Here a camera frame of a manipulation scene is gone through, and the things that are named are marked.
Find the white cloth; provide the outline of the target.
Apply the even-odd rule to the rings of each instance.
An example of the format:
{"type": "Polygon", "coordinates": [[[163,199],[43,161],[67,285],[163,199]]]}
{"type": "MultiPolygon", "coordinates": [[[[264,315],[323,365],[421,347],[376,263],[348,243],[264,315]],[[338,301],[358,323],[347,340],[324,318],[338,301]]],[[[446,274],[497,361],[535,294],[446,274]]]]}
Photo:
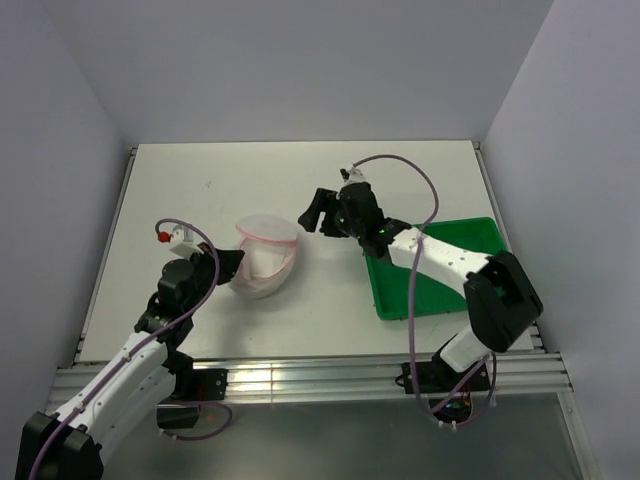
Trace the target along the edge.
{"type": "Polygon", "coordinates": [[[250,281],[266,280],[279,275],[290,261],[286,251],[247,250],[242,275],[250,281]]]}

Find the mesh laundry bag pink trim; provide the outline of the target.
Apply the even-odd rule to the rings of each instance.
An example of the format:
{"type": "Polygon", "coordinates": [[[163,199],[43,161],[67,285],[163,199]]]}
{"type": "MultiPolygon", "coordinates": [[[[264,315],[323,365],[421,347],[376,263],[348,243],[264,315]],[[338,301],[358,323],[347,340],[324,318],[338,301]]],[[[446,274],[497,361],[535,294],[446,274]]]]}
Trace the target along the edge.
{"type": "Polygon", "coordinates": [[[276,215],[257,214],[236,223],[237,248],[244,256],[230,288],[247,299],[274,294],[291,274],[298,251],[298,230],[276,215]]]}

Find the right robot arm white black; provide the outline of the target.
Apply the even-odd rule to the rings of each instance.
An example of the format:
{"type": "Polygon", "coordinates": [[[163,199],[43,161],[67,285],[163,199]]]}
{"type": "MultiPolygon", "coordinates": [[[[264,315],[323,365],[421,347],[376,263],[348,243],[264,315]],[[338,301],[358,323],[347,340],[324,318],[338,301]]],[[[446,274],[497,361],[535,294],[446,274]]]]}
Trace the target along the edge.
{"type": "Polygon", "coordinates": [[[485,355],[506,352],[543,313],[543,303],[515,255],[465,250],[385,216],[367,182],[316,190],[298,218],[307,232],[355,239],[364,253],[421,274],[461,295],[468,323],[433,356],[435,383],[452,390],[485,355]]]}

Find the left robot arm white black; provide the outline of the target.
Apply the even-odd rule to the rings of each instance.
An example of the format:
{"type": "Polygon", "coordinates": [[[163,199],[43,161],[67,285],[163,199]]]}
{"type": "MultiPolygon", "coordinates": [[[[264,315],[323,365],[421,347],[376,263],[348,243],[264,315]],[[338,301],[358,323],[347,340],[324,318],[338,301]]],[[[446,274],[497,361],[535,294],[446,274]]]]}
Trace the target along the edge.
{"type": "Polygon", "coordinates": [[[117,355],[77,394],[23,427],[18,479],[99,479],[108,457],[158,405],[198,414],[205,403],[192,358],[179,351],[193,316],[213,289],[230,282],[241,250],[199,244],[168,262],[156,291],[117,355]]]}

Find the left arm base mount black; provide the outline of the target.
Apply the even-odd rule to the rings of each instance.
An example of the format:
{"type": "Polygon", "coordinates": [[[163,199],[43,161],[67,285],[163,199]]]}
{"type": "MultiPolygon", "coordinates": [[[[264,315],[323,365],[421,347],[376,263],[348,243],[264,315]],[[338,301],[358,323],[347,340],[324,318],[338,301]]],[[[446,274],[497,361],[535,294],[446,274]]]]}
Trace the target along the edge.
{"type": "Polygon", "coordinates": [[[223,404],[228,385],[229,371],[225,368],[194,369],[179,375],[174,393],[156,408],[156,423],[167,435],[176,435],[182,440],[207,439],[226,430],[233,420],[233,411],[223,404]],[[223,412],[218,426],[208,434],[186,436],[178,430],[194,428],[204,420],[205,410],[213,408],[223,412]]]}

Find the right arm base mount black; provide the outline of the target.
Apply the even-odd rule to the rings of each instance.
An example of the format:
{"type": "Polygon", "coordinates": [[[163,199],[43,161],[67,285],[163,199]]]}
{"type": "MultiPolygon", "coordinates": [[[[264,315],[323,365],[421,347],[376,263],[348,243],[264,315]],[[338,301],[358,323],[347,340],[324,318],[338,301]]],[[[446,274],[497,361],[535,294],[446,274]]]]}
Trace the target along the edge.
{"type": "MultiPolygon", "coordinates": [[[[416,373],[421,395],[449,394],[450,391],[468,374],[473,367],[463,372],[455,372],[446,363],[438,361],[424,361],[416,363],[416,373]]],[[[401,373],[394,379],[395,384],[407,395],[413,395],[410,364],[401,365],[401,373]]],[[[473,414],[472,394],[475,392],[489,392],[491,381],[489,371],[483,364],[457,391],[434,417],[447,425],[459,425],[469,420],[473,414]]]]}

